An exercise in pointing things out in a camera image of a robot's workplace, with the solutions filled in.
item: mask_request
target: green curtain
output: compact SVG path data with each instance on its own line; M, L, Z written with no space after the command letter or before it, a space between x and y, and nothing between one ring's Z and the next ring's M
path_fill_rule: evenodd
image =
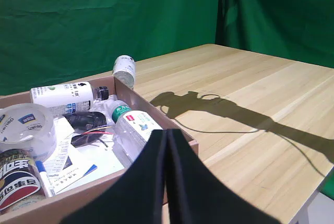
M218 0L1 0L0 95L214 43Z
M334 0L221 0L219 43L334 67ZM334 199L334 175L323 193Z

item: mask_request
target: paper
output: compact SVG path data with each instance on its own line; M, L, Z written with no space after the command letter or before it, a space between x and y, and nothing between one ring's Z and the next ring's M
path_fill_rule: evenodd
M54 126L57 146L52 155L43 163L49 177L58 176L64 168L68 156L68 147L72 133L74 133L74 129L64 117L55 119Z
M64 191L84 185L124 168L112 150L114 145L113 135L105 134L100 138L108 145L108 148L98 140L90 145L77 148L86 159L89 159L97 166L97 169L76 181Z
M49 177L51 184L54 187L54 191L58 194L63 189L67 188L86 173L96 169L91 161L87 160L74 146L69 145L68 158L64 169L59 172L58 176Z

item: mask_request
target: clear tape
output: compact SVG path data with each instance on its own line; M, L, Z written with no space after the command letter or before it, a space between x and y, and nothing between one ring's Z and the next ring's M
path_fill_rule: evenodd
M0 111L0 152L24 149L34 160L45 161L55 148L53 117L46 107L24 103Z

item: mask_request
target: marker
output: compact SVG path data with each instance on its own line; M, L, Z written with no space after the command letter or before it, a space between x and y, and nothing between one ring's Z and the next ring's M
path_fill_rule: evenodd
M54 187L51 185L49 177L47 177L47 173L42 161L36 161L36 166L38 172L40 173L41 180L44 184L44 189L48 197L55 196Z

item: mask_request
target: white bottle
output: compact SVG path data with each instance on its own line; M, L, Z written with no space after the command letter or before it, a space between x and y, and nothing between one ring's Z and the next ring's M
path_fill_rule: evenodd
M126 86L133 89L136 76L134 59L128 55L119 56L114 64L113 75Z
M121 145L134 161L154 129L162 129L152 117L143 111L132 109L121 100L109 105L108 113L116 123L115 133L122 139Z
M95 101L108 96L107 87L93 88L86 81L30 89L31 102L49 108L54 117L88 111Z

